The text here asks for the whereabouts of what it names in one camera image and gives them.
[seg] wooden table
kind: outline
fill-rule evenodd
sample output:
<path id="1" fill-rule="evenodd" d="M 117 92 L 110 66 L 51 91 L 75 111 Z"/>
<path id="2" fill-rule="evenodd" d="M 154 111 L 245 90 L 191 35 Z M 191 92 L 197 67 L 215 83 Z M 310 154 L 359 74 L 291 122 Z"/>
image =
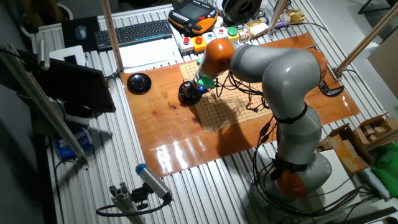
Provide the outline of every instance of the wooden table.
<path id="1" fill-rule="evenodd" d="M 266 47 L 303 49 L 313 45 L 309 34 L 262 44 Z M 126 82 L 131 74 L 121 75 L 145 162 L 159 177 L 254 147 L 260 129 L 272 116 L 269 114 L 217 131 L 204 132 L 195 107 L 181 105 L 178 100 L 178 88 L 183 82 L 179 66 L 146 71 L 145 74 L 152 80 L 152 87 L 144 95 L 130 93 Z M 330 88 L 340 86 L 329 71 L 325 81 Z M 307 93 L 305 101 L 316 109 L 322 124 L 359 113 L 345 91 L 329 98 L 315 88 Z"/>

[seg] cardboard box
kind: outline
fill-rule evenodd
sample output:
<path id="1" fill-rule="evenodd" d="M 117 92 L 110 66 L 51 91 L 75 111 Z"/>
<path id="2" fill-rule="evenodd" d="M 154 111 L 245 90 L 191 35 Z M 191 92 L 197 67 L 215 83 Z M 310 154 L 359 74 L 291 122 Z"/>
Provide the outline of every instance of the cardboard box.
<path id="1" fill-rule="evenodd" d="M 349 124 L 332 130 L 321 141 L 320 146 L 325 150 L 334 149 L 349 175 L 364 170 L 374 163 Z"/>
<path id="2" fill-rule="evenodd" d="M 386 123 L 391 129 L 398 128 L 398 122 L 397 122 L 397 120 L 394 117 L 387 118 L 386 119 Z"/>
<path id="3" fill-rule="evenodd" d="M 374 152 L 373 149 L 378 146 L 385 146 L 386 144 L 398 141 L 398 138 L 392 138 L 391 140 L 384 139 L 386 136 L 391 135 L 392 131 L 397 131 L 398 129 L 398 122 L 396 119 L 387 118 L 384 120 L 384 115 L 386 114 L 367 119 L 355 129 L 355 135 L 360 139 L 361 144 L 367 151 L 372 151 L 372 153 Z M 368 132 L 369 126 L 374 130 L 372 134 Z"/>

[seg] white paper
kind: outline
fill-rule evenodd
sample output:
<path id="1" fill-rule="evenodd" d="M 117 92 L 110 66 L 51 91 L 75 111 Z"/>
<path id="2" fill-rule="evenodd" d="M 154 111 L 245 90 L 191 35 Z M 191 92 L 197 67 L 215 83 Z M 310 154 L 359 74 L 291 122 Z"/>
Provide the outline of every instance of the white paper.
<path id="1" fill-rule="evenodd" d="M 256 35 L 258 35 L 259 33 L 261 33 L 262 31 L 264 31 L 264 30 L 266 30 L 266 29 L 268 29 L 268 25 L 265 24 L 265 23 L 261 23 L 261 24 L 258 24 L 258 25 L 256 25 L 256 26 L 250 28 L 250 32 L 251 32 L 254 36 L 256 36 Z"/>
<path id="2" fill-rule="evenodd" d="M 65 61 L 65 57 L 74 55 L 78 65 L 85 66 L 86 59 L 81 45 L 50 52 L 50 58 Z"/>
<path id="3" fill-rule="evenodd" d="M 123 67 L 125 70 L 139 72 L 175 60 L 172 44 L 172 39 L 169 38 L 121 47 Z"/>

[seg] mouse pad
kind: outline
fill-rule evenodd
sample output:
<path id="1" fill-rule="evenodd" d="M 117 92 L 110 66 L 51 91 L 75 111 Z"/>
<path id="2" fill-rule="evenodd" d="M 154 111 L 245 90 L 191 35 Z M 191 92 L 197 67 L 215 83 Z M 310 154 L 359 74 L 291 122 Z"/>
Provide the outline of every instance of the mouse pad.
<path id="1" fill-rule="evenodd" d="M 76 39 L 76 27 L 85 26 L 87 38 L 85 40 Z M 97 50 L 94 32 L 100 31 L 96 16 L 82 19 L 72 19 L 62 23 L 63 43 L 65 48 L 81 45 L 84 52 Z"/>

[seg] metal bracket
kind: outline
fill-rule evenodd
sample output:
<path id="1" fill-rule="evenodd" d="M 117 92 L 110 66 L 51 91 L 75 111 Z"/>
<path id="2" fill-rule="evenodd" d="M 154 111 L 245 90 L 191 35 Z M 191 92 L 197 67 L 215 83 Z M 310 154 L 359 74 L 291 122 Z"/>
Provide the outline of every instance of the metal bracket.
<path id="1" fill-rule="evenodd" d="M 6 50 L 18 55 L 17 50 L 14 48 L 14 46 L 12 46 L 12 44 L 7 45 Z M 4 64 L 25 89 L 27 94 L 33 99 L 34 103 L 48 119 L 51 125 L 70 146 L 77 158 L 83 161 L 83 167 L 88 168 L 87 157 L 84 150 L 81 148 L 79 142 L 76 140 L 67 124 L 65 124 L 61 116 L 57 113 L 57 110 L 51 105 L 49 99 L 47 98 L 43 89 L 37 83 L 37 80 L 33 74 L 27 72 L 21 60 L 15 56 L 2 52 L 0 53 L 0 60 L 4 62 Z"/>
<path id="2" fill-rule="evenodd" d="M 334 88 L 334 89 L 330 89 L 330 88 L 328 87 L 328 85 L 326 84 L 325 81 L 322 81 L 322 82 L 319 84 L 318 87 L 319 87 L 319 89 L 321 90 L 321 92 L 322 92 L 324 95 L 328 96 L 328 97 L 335 97 L 335 96 L 338 96 L 338 95 L 340 95 L 340 93 L 343 92 L 343 90 L 344 90 L 344 86 L 343 86 L 343 85 L 340 86 L 340 87 Z"/>

